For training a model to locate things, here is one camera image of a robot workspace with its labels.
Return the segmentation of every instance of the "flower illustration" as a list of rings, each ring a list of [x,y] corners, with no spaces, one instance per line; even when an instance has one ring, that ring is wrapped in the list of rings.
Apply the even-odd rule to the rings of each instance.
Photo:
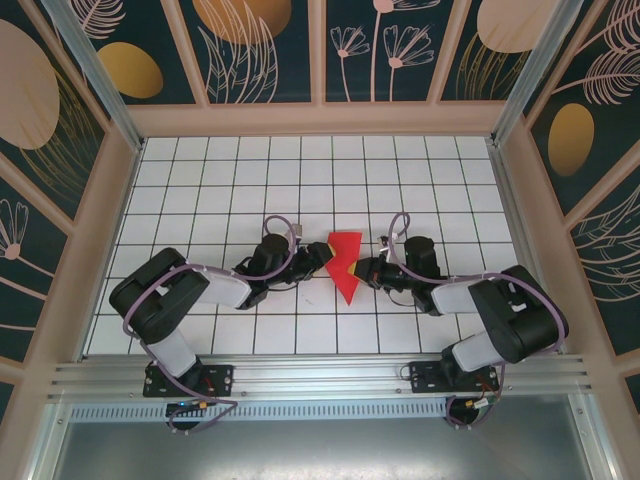
[[[340,66],[342,67],[342,84],[344,85],[344,93],[347,96],[347,102],[351,101],[349,96],[349,88],[347,87],[347,76],[344,72],[344,59],[347,57],[355,57],[369,52],[369,44],[364,43],[365,36],[362,33],[362,27],[347,27],[344,33],[340,27],[331,29],[331,41],[336,47],[336,52],[340,57]]]
[[[380,13],[391,13],[401,10],[422,10],[435,7],[440,0],[373,0],[374,8]]]
[[[27,230],[27,222],[29,220],[29,208],[20,202],[16,203],[15,209],[11,209],[11,204],[6,198],[0,200],[0,259],[9,261],[18,260],[25,265],[43,273],[49,277],[53,277],[53,273],[48,272],[44,268],[34,265],[30,261],[24,259],[21,254],[22,241]],[[36,292],[30,288],[20,285],[8,278],[0,277],[0,283],[11,287],[19,292],[30,295],[40,300],[46,300],[47,296]],[[0,324],[0,328],[9,328],[13,330],[24,330],[25,328]]]
[[[435,7],[440,0],[373,0],[373,8],[376,9],[376,24],[373,28],[373,47],[371,49],[371,101],[376,101],[376,52],[378,47],[378,32],[380,31],[380,19],[383,14],[391,12],[408,12],[411,10],[423,10]]]
[[[431,39],[429,27],[423,29],[407,27],[398,37],[398,26],[384,29],[384,48],[389,58],[391,67],[391,80],[389,82],[389,101],[393,101],[393,79],[396,69],[424,65],[433,61],[433,50],[428,50]]]
[[[15,260],[20,257],[20,245],[29,220],[29,209],[16,203],[15,213],[7,199],[0,201],[0,258]]]

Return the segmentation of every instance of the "white leaf drawing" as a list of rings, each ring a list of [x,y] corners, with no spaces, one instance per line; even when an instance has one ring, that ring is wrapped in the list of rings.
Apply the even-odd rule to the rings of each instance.
[[[256,20],[246,3],[246,23],[229,0],[221,0],[217,8],[209,1],[201,5],[214,30],[232,40],[199,28],[209,54],[205,86],[212,102],[255,103],[265,95],[271,102],[278,86],[278,57],[267,24]]]
[[[126,13],[122,11],[122,0],[69,0],[89,38],[105,40],[120,24]]]
[[[573,235],[597,300],[640,295],[640,186],[611,210],[585,218]]]
[[[586,76],[553,91],[558,93],[582,85],[589,103],[620,105],[640,84],[640,50],[609,50],[596,58]]]
[[[616,0],[604,31],[609,48],[618,52],[634,50],[640,44],[640,0]]]

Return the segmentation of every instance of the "white tile surface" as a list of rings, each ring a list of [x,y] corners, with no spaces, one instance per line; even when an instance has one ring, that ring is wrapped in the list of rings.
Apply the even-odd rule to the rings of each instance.
[[[496,177],[489,160],[462,160],[464,179],[469,185],[495,184]]]
[[[215,355],[253,353],[255,323],[255,315],[218,315],[213,353]]]
[[[481,242],[510,242],[511,234],[504,213],[478,213],[475,215]]]
[[[191,238],[193,215],[162,215],[155,243],[187,244]]]
[[[394,160],[367,161],[369,185],[398,185],[398,162]]]
[[[328,213],[333,211],[333,187],[303,185],[300,187],[300,211]]]
[[[271,137],[271,159],[299,159],[300,137]]]
[[[298,211],[300,187],[275,185],[267,187],[267,213],[292,213]]]
[[[144,150],[144,160],[173,160],[176,152],[178,139],[171,138],[149,138]]]
[[[229,213],[231,187],[202,187],[196,213]]]
[[[333,181],[336,185],[362,184],[365,182],[364,161],[362,160],[334,160]]]
[[[235,160],[238,156],[238,137],[211,137],[207,160]]]
[[[265,185],[267,183],[266,161],[238,162],[235,185]]]
[[[431,185],[402,185],[405,212],[437,212],[436,197]]]
[[[366,158],[396,158],[396,148],[392,135],[365,136],[364,152]]]
[[[174,162],[169,185],[200,185],[204,160]]]
[[[440,212],[470,212],[467,187],[464,185],[436,185],[436,201]]]
[[[193,213],[199,190],[199,187],[168,187],[162,213]]]
[[[306,162],[309,164],[324,162]],[[331,163],[329,163],[329,181],[331,183]],[[299,160],[270,160],[268,185],[298,185],[300,183]]]
[[[494,228],[493,217],[482,215],[503,215],[490,161],[486,156],[475,158],[482,153],[460,161],[453,155],[451,137],[427,138],[427,146],[420,136],[353,136],[337,141],[328,136],[262,137],[242,139],[242,144],[237,137],[180,140],[175,161],[176,139],[150,142],[105,290],[167,246],[192,263],[233,268],[253,253],[263,218],[270,212],[302,223],[303,244],[325,241],[334,230],[361,232],[364,258],[378,252],[370,243],[370,231],[373,241],[386,235],[391,218],[404,207],[412,213],[409,233],[437,242],[443,274],[449,267],[453,274],[464,275],[483,271],[485,264],[487,269],[502,270],[517,263],[510,240],[485,240],[497,238],[500,228]],[[205,154],[202,145],[207,143]],[[236,161],[239,150],[241,159]],[[301,151],[304,159],[298,160]],[[454,208],[465,211],[447,211]],[[489,225],[489,236],[482,230],[484,224]],[[285,232],[276,221],[270,227],[275,233]],[[441,228],[445,245],[440,243]],[[401,258],[404,240],[397,241]],[[340,353],[347,354],[417,353],[420,348],[435,353],[458,339],[455,317],[416,314],[410,292],[392,295],[409,306],[395,305],[386,293],[364,285],[347,305],[322,269],[297,288],[270,292],[259,308],[249,311],[199,302],[181,329],[192,348],[203,354],[212,351],[212,345],[214,354],[335,354],[338,343]],[[114,313],[108,301],[98,308],[102,314]],[[98,322],[102,318],[107,317],[96,317],[89,354],[142,353],[137,344],[129,347],[121,320]]]
[[[464,184],[462,165],[453,160],[429,160],[434,184]]]
[[[300,315],[297,333],[296,353],[336,353],[335,315]]]
[[[231,213],[264,212],[265,187],[234,187]]]
[[[376,316],[338,315],[338,353],[378,353]]]
[[[415,313],[378,315],[380,353],[418,353],[418,322]]]
[[[336,202],[336,212],[356,213],[368,210],[367,187],[364,185],[336,185],[333,188],[333,195]]]
[[[460,158],[489,158],[483,137],[456,137]]]
[[[364,158],[362,137],[333,137],[333,158]]]
[[[329,159],[332,156],[331,137],[302,137],[302,158]]]
[[[202,185],[233,185],[236,162],[207,161],[202,172]]]
[[[256,354],[291,354],[295,350],[295,315],[263,315],[256,322]]]
[[[207,154],[207,137],[182,137],[178,140],[176,160],[204,160]]]
[[[242,137],[238,147],[238,160],[269,158],[269,137]]]
[[[196,215],[191,243],[224,243],[227,233],[227,215]]]
[[[331,185],[333,182],[333,162],[331,160],[302,161],[302,185]]]
[[[455,315],[432,317],[421,313],[418,315],[418,325],[424,353],[440,353],[449,345],[460,341]]]
[[[424,138],[416,135],[396,136],[396,156],[398,158],[427,158]]]
[[[403,160],[398,162],[400,170],[400,183],[410,184],[430,184],[431,170],[427,160]]]
[[[453,137],[424,137],[429,158],[458,158],[458,148]]]
[[[141,162],[136,186],[164,187],[171,173],[171,162]]]
[[[474,212],[502,212],[502,200],[495,185],[469,185],[471,209]]]
[[[369,211],[395,213],[402,210],[399,185],[370,185]]]

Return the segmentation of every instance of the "cable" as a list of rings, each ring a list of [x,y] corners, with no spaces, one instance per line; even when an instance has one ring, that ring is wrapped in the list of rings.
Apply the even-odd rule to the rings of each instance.
[[[296,238],[296,232],[295,232],[295,230],[293,228],[293,225],[289,222],[289,220],[287,220],[286,218],[284,218],[281,215],[270,215],[269,217],[267,217],[265,219],[264,223],[263,223],[263,229],[265,229],[268,232],[269,230],[267,228],[267,224],[269,223],[269,221],[271,221],[273,219],[282,220],[285,223],[285,225],[289,228],[289,232],[291,233],[291,238]],[[191,430],[184,430],[184,431],[183,430],[178,430],[175,427],[175,425],[173,424],[173,420],[175,419],[176,415],[181,413],[179,410],[176,410],[171,415],[171,417],[169,417],[169,426],[172,428],[173,433],[181,432],[183,435],[189,435],[190,433],[197,433],[197,432],[200,432],[202,430],[205,430],[206,428],[209,428],[210,426],[212,426],[215,423],[217,423],[222,417],[224,417],[225,415],[229,414],[229,412],[231,412],[233,409],[235,409],[238,406],[238,402],[236,402],[235,400],[222,400],[220,398],[203,395],[203,394],[198,393],[198,392],[196,392],[194,390],[191,390],[190,388],[185,387],[180,382],[178,382],[173,377],[173,375],[171,375],[167,371],[165,366],[158,360],[158,357],[156,357],[153,354],[153,352],[151,350],[149,350],[147,345],[140,339],[140,337],[133,330],[131,330],[129,328],[129,323],[131,322],[131,317],[133,317],[133,314],[136,312],[136,310],[138,310],[140,305],[142,305],[142,303],[149,297],[149,295],[151,295],[153,292],[155,292],[156,289],[160,285],[164,284],[167,280],[169,280],[170,278],[178,275],[181,272],[184,272],[186,270],[196,270],[196,271],[198,271],[198,270],[203,270],[203,271],[211,270],[211,271],[214,271],[216,273],[223,274],[223,275],[235,276],[235,277],[238,277],[238,278],[240,278],[242,280],[248,280],[248,281],[269,280],[270,278],[273,278],[276,275],[279,275],[281,272],[283,272],[284,269],[287,268],[289,266],[289,264],[291,263],[291,261],[293,260],[293,256],[295,255],[295,249],[291,248],[289,250],[290,250],[289,251],[289,256],[287,257],[287,259],[285,260],[285,262],[282,264],[282,266],[280,268],[274,270],[271,273],[267,273],[265,275],[259,275],[259,276],[240,275],[237,272],[228,272],[227,270],[223,270],[223,269],[218,268],[218,267],[210,267],[210,266],[207,266],[207,265],[197,265],[197,264],[181,265],[181,266],[176,267],[173,270],[165,273],[158,280],[153,282],[153,284],[149,288],[147,288],[142,293],[142,295],[140,295],[140,297],[138,297],[138,299],[135,302],[133,302],[133,305],[131,305],[131,308],[129,308],[129,311],[124,316],[124,320],[122,322],[122,330],[124,331],[124,333],[126,335],[128,335],[128,336],[140,341],[140,346],[142,347],[142,349],[147,353],[147,355],[149,355],[149,357],[151,357],[153,363],[158,366],[158,368],[160,369],[162,374],[167,379],[169,379],[169,381],[171,383],[173,383],[177,388],[179,388],[180,390],[185,392],[187,395],[195,397],[195,398],[197,398],[199,400],[202,400],[204,402],[207,402],[207,403],[211,402],[211,403],[218,403],[218,404],[222,404],[222,405],[229,405],[229,408],[225,409],[224,411],[222,411],[221,413],[216,415],[211,420],[208,420],[207,422],[204,422],[204,423],[200,423],[199,425],[195,426]]]
[[[395,227],[396,222],[398,221],[398,218],[400,218],[400,217],[403,217],[403,219],[405,220],[405,226],[400,231],[400,233],[398,233],[398,237],[400,237],[403,233],[405,233],[407,231],[407,229],[409,228],[409,224],[411,223],[411,217],[406,212],[399,212],[399,213],[396,213],[395,216],[393,217],[393,219],[391,220],[391,225],[389,225],[389,233],[388,233],[389,253],[391,254],[391,258],[395,261],[395,263],[398,264],[398,267],[400,268],[400,270],[402,270],[404,273],[406,273],[410,277],[415,278],[416,280],[420,280],[420,281],[423,281],[423,282],[426,282],[426,283],[438,284],[438,285],[444,285],[444,284],[456,283],[456,282],[464,282],[464,281],[468,281],[468,280],[482,280],[482,279],[485,279],[485,278],[497,278],[497,279],[500,279],[500,280],[506,280],[508,282],[514,283],[514,284],[518,285],[519,287],[523,288],[524,290],[526,290],[527,292],[529,292],[534,297],[536,297],[536,299],[538,299],[547,308],[547,310],[549,310],[549,312],[551,313],[551,316],[555,320],[556,325],[558,327],[558,340],[556,340],[556,342],[551,347],[537,352],[536,355],[542,355],[542,354],[545,354],[545,353],[555,352],[556,350],[558,350],[560,348],[560,346],[564,342],[564,339],[565,339],[565,336],[566,336],[566,332],[565,332],[565,329],[564,329],[564,324],[562,323],[562,317],[560,316],[560,312],[547,299],[547,297],[545,297],[538,290],[533,288],[528,283],[523,282],[519,278],[512,277],[511,275],[505,275],[504,273],[493,273],[493,272],[488,273],[487,272],[487,273],[483,273],[483,274],[480,274],[480,275],[466,275],[466,276],[460,276],[460,277],[453,277],[453,278],[450,278],[450,279],[447,279],[447,280],[437,280],[435,278],[423,277],[422,275],[418,275],[417,273],[412,272],[411,270],[409,270],[398,259],[398,255],[396,254],[395,246],[393,244],[393,228]]]

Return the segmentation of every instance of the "dark green wallpaper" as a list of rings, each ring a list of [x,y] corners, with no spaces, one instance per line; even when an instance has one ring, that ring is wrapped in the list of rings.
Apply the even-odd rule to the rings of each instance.
[[[209,101],[310,102],[307,0],[247,0],[246,6],[180,0]]]
[[[0,356],[23,361],[67,236],[0,179]]]
[[[0,45],[0,152],[74,218],[104,131],[17,2],[0,5]]]
[[[372,85],[377,101],[426,100],[451,7],[396,2],[386,12],[375,2],[329,0],[326,100],[369,102]]]
[[[9,406],[9,400],[11,400],[11,394],[13,393],[13,385],[10,383],[0,382],[0,424],[4,418],[4,413]]]
[[[638,12],[609,2],[531,128],[565,214],[640,139]]]

